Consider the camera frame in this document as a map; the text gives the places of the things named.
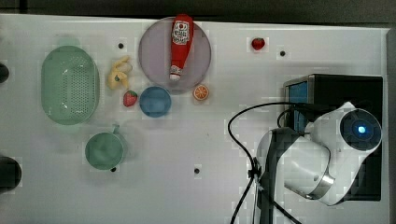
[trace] strawberry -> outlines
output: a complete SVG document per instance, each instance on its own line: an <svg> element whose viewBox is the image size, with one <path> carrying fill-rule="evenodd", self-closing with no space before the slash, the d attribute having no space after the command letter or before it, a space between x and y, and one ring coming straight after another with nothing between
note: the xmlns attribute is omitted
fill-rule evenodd
<svg viewBox="0 0 396 224"><path fill-rule="evenodd" d="M126 107L134 105L137 101L137 94L134 91L127 91L124 94L123 103Z"/></svg>
<svg viewBox="0 0 396 224"><path fill-rule="evenodd" d="M265 45L265 40L263 38L255 38L253 41L251 41L251 47L253 47L255 50L262 49Z"/></svg>

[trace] green cup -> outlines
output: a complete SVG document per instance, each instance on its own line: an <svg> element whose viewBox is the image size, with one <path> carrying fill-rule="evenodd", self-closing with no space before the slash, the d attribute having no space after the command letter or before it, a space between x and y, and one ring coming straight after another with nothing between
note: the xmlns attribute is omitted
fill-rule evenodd
<svg viewBox="0 0 396 224"><path fill-rule="evenodd" d="M114 125L112 133L99 133L85 146L85 158L98 170L115 171L126 149L125 140L119 134L119 125Z"/></svg>

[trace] white table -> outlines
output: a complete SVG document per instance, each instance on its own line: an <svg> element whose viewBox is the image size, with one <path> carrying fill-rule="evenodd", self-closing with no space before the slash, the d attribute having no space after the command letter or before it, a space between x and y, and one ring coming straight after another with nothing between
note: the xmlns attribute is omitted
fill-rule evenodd
<svg viewBox="0 0 396 224"><path fill-rule="evenodd" d="M386 78L386 29L197 22L212 46L203 104L190 92L172 95L169 115L150 119L138 105L125 108L123 91L105 76L122 55L133 62L132 87L152 85L137 61L140 37L152 20L0 15L0 62L10 79L0 85L0 153L22 165L22 182L0 195L1 223L229 223L248 182L248 159L226 132L228 120L249 105L282 100L285 81L313 73ZM44 114L40 72L61 36L76 37L97 63L100 104L83 124L63 127ZM253 53L250 39L267 38ZM123 43L125 48L118 49ZM279 55L281 50L286 57ZM303 223L389 223L388 116L384 93L381 202L328 207L287 191L285 206ZM233 130L254 155L276 127L282 106L255 110ZM86 162L89 138L118 123L130 150L116 173ZM201 173L194 174L194 167ZM249 223L253 190L239 223Z"/></svg>

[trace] ketchup label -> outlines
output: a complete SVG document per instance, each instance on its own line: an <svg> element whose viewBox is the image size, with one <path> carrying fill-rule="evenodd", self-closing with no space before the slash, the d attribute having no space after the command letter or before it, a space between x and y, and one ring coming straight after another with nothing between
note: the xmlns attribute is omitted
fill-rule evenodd
<svg viewBox="0 0 396 224"><path fill-rule="evenodd" d="M186 21L175 21L172 39L177 45L186 45L190 40L190 25Z"/></svg>

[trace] green colander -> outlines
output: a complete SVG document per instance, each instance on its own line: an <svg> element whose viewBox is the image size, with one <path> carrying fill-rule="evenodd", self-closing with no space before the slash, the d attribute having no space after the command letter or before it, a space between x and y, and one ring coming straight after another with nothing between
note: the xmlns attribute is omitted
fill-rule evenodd
<svg viewBox="0 0 396 224"><path fill-rule="evenodd" d="M83 49L53 50L41 69L41 104L47 116L63 125L88 119L99 100L99 74Z"/></svg>

